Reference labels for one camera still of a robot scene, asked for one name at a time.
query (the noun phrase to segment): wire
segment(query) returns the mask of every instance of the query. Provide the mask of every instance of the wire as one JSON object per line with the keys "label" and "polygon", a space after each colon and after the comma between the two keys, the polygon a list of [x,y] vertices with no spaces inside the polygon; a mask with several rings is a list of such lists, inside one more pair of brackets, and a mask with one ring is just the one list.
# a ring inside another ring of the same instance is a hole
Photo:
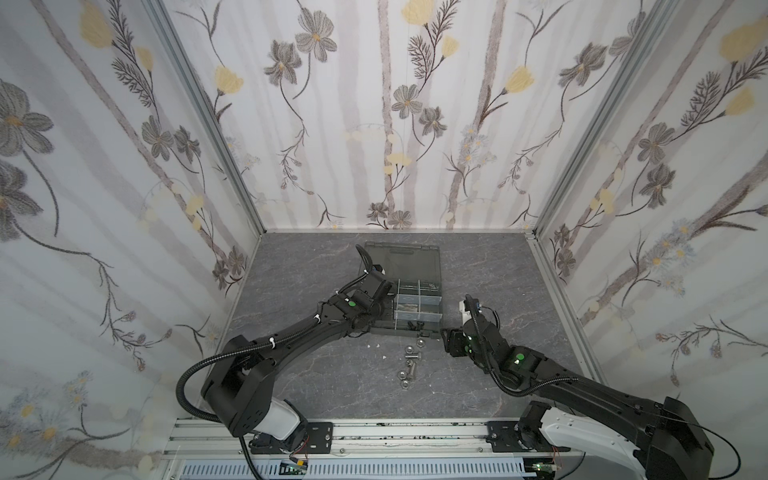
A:
{"label": "wire", "polygon": [[245,462],[248,464],[248,469],[250,470],[251,475],[256,480],[263,480],[261,478],[261,475],[259,475],[259,472],[256,471],[256,466],[253,464],[253,459],[250,457],[250,452],[248,451],[248,446],[245,444],[245,437],[238,437],[240,439],[240,448],[243,450],[243,455],[245,456]]}
{"label": "wire", "polygon": [[717,438],[719,438],[720,440],[722,440],[722,441],[724,441],[725,443],[728,444],[728,446],[731,448],[731,450],[733,450],[733,453],[736,454],[736,462],[737,462],[736,468],[731,473],[729,473],[728,475],[723,475],[721,477],[708,477],[708,480],[723,480],[724,478],[731,478],[735,474],[739,473],[739,470],[741,470],[741,455],[739,455],[739,451],[736,449],[735,446],[733,446],[733,443],[729,442],[728,439],[723,437],[721,434],[719,434],[719,433],[717,433],[717,432],[715,432],[713,430],[710,430],[710,429],[708,429],[707,427],[705,427],[703,425],[699,425],[698,423],[688,422],[687,420],[673,419],[672,417],[666,417],[664,415],[659,415],[658,413],[653,413],[653,412],[645,412],[645,413],[650,413],[651,415],[657,416],[660,419],[671,420],[673,422],[687,423],[688,425],[693,425],[694,427],[699,427],[702,430],[707,430],[709,433],[711,433],[712,435],[715,435]]}
{"label": "wire", "polygon": [[568,376],[555,376],[551,377],[546,380],[542,380],[537,385],[528,387],[525,390],[513,390],[507,387],[502,383],[502,381],[499,379],[498,375],[496,374],[496,371],[491,367],[491,360],[488,356],[488,349],[485,348],[485,343],[482,341],[482,338],[480,338],[480,325],[478,325],[478,319],[475,315],[475,307],[472,305],[472,297],[467,295],[466,296],[467,304],[469,305],[469,315],[472,318],[472,323],[475,325],[475,334],[478,336],[478,343],[480,344],[480,350],[482,351],[483,358],[485,360],[485,364],[488,367],[488,371],[491,373],[491,378],[493,379],[493,383],[496,384],[496,386],[504,393],[506,393],[509,396],[513,397],[524,397],[529,396],[533,392],[544,388],[547,385],[551,385],[552,383],[559,383],[559,382],[577,382],[579,378],[577,377],[568,377]]}
{"label": "wire", "polygon": [[258,350],[262,350],[265,348],[273,348],[275,345],[282,345],[283,343],[290,342],[291,340],[294,340],[308,333],[311,329],[313,329],[319,323],[320,323],[320,320],[318,318],[316,323],[313,323],[310,326],[304,327],[301,330],[297,330],[294,333],[286,335],[280,338],[279,340],[275,341],[274,343],[264,342],[264,343],[259,343],[257,345],[244,346],[239,349],[232,350],[231,352],[219,353],[218,355],[210,356],[206,359],[203,359],[195,363],[189,369],[187,369],[186,372],[181,374],[179,381],[176,383],[176,401],[179,402],[179,405],[181,405],[182,409],[186,410],[188,413],[196,416],[199,419],[208,420],[209,422],[221,423],[221,421],[219,420],[219,417],[217,417],[213,413],[200,410],[199,408],[192,405],[189,400],[187,400],[187,396],[184,394],[184,387],[187,384],[187,381],[190,379],[190,377],[195,373],[199,372],[200,370],[204,369],[205,367],[209,365],[213,365],[216,362],[220,362],[221,360],[228,359],[233,356],[243,355],[245,353],[256,352]]}
{"label": "wire", "polygon": [[491,310],[491,313],[493,313],[493,319],[496,321],[496,329],[501,330],[502,329],[501,322],[498,320],[498,313],[496,313],[496,310],[492,309],[488,305],[483,305],[482,307],[487,308],[488,310]]}
{"label": "wire", "polygon": [[569,476],[571,473],[573,473],[573,472],[576,472],[576,470],[577,470],[579,467],[581,467],[581,463],[584,461],[584,457],[586,457],[586,456],[587,456],[587,453],[586,453],[586,452],[585,452],[585,453],[582,453],[582,454],[581,454],[581,459],[578,461],[578,463],[576,464],[576,466],[575,466],[575,467],[573,467],[573,470],[571,470],[570,472],[568,472],[568,473],[566,473],[565,475],[561,476],[561,477],[560,477],[558,480],[563,480],[563,478],[565,478],[565,477]]}

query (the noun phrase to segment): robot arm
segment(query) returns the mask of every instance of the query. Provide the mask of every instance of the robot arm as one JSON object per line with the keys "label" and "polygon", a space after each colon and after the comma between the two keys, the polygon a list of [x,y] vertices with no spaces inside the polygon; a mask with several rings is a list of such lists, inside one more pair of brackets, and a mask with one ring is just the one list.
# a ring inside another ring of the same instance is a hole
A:
{"label": "robot arm", "polygon": [[[312,316],[250,342],[237,336],[222,353],[190,367],[176,387],[180,405],[199,418],[223,423],[241,445],[247,433],[256,431],[269,434],[273,447],[296,451],[308,438],[307,421],[288,402],[272,397],[277,374],[325,343],[370,331],[392,288],[381,266],[374,266],[360,245],[357,250],[365,264],[362,276],[318,303]],[[682,402],[667,397],[662,405],[608,388],[543,353],[510,345],[482,314],[477,299],[467,295],[461,308],[463,327],[442,332],[446,352],[469,356],[510,396],[536,392],[587,416],[531,402],[516,432],[525,448],[576,448],[624,464],[648,480],[707,478],[714,448]],[[214,413],[194,407],[184,394],[187,380],[211,365],[200,393]]]}
{"label": "robot arm", "polygon": [[588,417],[531,402],[518,422],[522,445],[538,451],[551,451],[553,445],[576,448],[626,465],[649,480],[707,478],[714,448],[685,404],[667,397],[662,405],[619,392],[541,352],[509,345],[469,295],[461,310],[463,327],[443,332],[446,352],[469,356],[509,395],[536,391]]}

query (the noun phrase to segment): gray marble surface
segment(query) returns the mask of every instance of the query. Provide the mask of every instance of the gray marble surface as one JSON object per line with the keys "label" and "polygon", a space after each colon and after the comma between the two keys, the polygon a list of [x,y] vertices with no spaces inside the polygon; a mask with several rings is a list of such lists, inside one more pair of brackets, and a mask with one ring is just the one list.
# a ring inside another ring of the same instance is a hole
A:
{"label": "gray marble surface", "polygon": [[[367,240],[440,247],[446,326],[459,326],[466,293],[496,309],[510,343],[539,350],[580,372],[541,274],[519,233],[268,233],[243,286],[227,339],[248,340],[303,319],[316,303],[357,274],[355,244]],[[428,339],[412,387],[396,374],[405,368],[405,337],[345,338],[292,363],[274,395],[307,418],[459,418],[520,416],[531,397],[499,391],[466,357],[452,358]]]}

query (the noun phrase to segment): metal bracket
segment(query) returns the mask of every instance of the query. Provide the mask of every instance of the metal bracket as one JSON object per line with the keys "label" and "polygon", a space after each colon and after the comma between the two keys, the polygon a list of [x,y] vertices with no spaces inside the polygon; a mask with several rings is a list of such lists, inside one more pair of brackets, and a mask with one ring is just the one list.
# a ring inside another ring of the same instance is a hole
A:
{"label": "metal bracket", "polygon": [[[310,422],[306,426],[306,444],[296,452],[303,453],[330,453],[333,442],[333,422]],[[279,455],[283,452],[274,445],[271,435],[257,433],[253,440],[248,442],[251,455]]]}
{"label": "metal bracket", "polygon": [[491,444],[494,453],[527,452],[520,443],[515,432],[517,421],[511,422],[486,422],[488,436],[485,441]]}

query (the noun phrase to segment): metal bolt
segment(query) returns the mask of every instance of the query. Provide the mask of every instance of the metal bolt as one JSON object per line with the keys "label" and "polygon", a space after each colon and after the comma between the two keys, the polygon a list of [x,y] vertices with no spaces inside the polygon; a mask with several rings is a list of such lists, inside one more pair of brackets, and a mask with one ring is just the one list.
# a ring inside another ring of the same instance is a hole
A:
{"label": "metal bolt", "polygon": [[416,379],[416,362],[411,363],[411,366],[408,368],[408,373],[406,374],[406,378],[408,380]]}

